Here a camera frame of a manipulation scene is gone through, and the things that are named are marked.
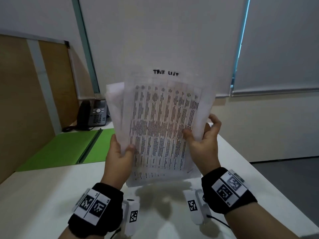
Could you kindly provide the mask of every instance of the floor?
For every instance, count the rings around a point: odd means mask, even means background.
[[[319,157],[253,166],[319,226]]]

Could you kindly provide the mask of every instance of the green folder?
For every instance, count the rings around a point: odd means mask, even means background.
[[[108,149],[110,148],[111,136],[114,133],[113,128],[104,129],[83,163],[105,161]]]
[[[22,164],[17,172],[76,164],[97,132],[61,133]]]

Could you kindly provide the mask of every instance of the wooden partition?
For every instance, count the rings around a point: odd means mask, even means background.
[[[78,100],[68,48],[39,41],[61,127],[76,120]],[[0,183],[54,136],[27,39],[0,35]]]

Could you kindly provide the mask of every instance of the gray blind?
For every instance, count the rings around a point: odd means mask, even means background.
[[[216,78],[228,96],[246,0],[80,0],[100,91],[125,65]]]
[[[234,95],[319,88],[319,0],[251,0]]]

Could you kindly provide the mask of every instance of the black wristband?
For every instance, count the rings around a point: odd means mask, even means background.
[[[86,238],[89,235],[104,237],[107,232],[115,231],[122,222],[123,192],[103,183],[95,184],[92,189],[109,197],[110,202],[96,225],[85,221],[75,214],[71,216],[68,221],[69,229],[78,238]]]
[[[253,194],[249,190],[246,190],[246,192],[231,207],[226,204],[226,202],[218,195],[218,193],[213,190],[212,186],[227,171],[227,169],[220,167],[202,177],[202,187],[206,203],[209,205],[212,211],[224,215],[243,205],[257,202]]]

